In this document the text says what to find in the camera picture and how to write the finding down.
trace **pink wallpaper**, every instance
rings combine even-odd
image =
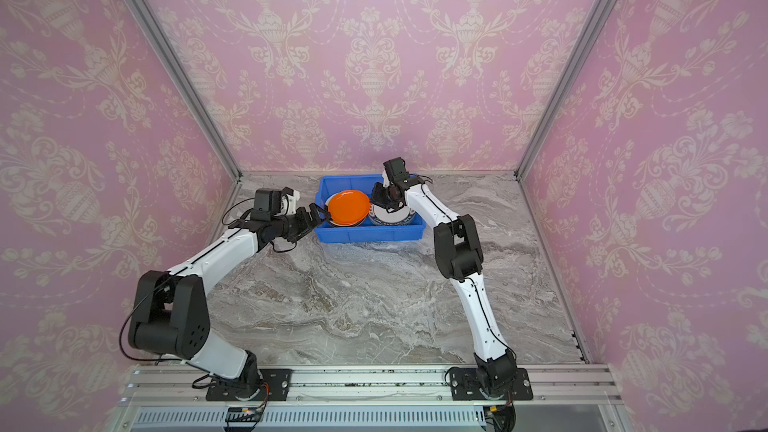
[[[149,0],[245,170],[514,169],[594,0]]]
[[[636,430],[768,427],[766,0],[619,0],[533,197]]]
[[[137,277],[204,246],[231,180],[121,0],[2,5],[2,428],[95,432]]]

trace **gray marble surface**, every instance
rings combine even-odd
[[[433,178],[437,197],[477,223],[489,300],[518,361],[578,361],[518,184],[508,176]],[[305,206],[319,180],[248,176],[237,200],[287,186],[302,191]],[[216,330],[261,364],[474,362],[472,333],[437,270],[429,229],[417,242],[321,244],[312,233],[290,253],[265,248],[208,300]]]

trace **robotic arm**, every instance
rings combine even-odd
[[[255,396],[263,380],[256,356],[210,329],[206,296],[238,264],[275,238],[296,243],[329,218],[316,204],[310,204],[309,212],[296,208],[299,196],[291,188],[257,190],[253,208],[232,222],[216,242],[167,271],[142,275],[130,316],[130,346],[182,358],[215,376],[240,400]],[[166,304],[173,304],[172,309]]]
[[[384,162],[384,170],[384,182],[374,187],[371,202],[390,212],[408,206],[433,228],[438,269],[453,283],[469,320],[482,390],[489,397],[504,394],[517,376],[517,357],[504,341],[485,293],[475,221],[440,202],[423,178],[406,170],[402,158]],[[456,238],[463,241],[455,244]]]

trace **blue plastic bin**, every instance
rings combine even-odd
[[[370,176],[326,176],[320,179],[320,191],[315,203],[325,207],[326,200],[342,190],[360,190],[371,196],[373,185],[381,182],[381,175]],[[356,227],[333,227],[328,222],[315,228],[317,239],[324,244],[348,244],[350,242],[390,242],[395,240],[419,240],[424,235],[426,224],[418,214],[408,226],[377,226],[370,218]]]

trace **orange plate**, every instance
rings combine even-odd
[[[354,226],[368,216],[371,201],[364,192],[359,190],[344,190],[335,194],[328,201],[328,212],[331,220],[339,226]]]

